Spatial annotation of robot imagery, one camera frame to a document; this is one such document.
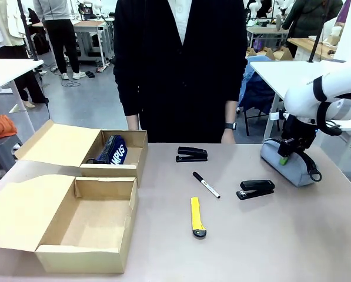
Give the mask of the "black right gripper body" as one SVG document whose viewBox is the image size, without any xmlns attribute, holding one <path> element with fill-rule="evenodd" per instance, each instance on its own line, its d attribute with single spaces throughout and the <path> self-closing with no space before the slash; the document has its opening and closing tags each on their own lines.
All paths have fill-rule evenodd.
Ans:
<svg viewBox="0 0 351 282">
<path fill-rule="evenodd" d="M 285 153 L 304 152 L 316 137 L 316 126 L 289 115 L 283 123 L 281 148 Z"/>
</svg>

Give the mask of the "person's left hand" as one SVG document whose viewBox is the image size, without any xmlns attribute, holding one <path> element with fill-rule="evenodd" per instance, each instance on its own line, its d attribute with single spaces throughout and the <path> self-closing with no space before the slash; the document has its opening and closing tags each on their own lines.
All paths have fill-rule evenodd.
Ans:
<svg viewBox="0 0 351 282">
<path fill-rule="evenodd" d="M 225 129 L 221 138 L 221 144 L 235 144 L 234 130 Z"/>
</svg>

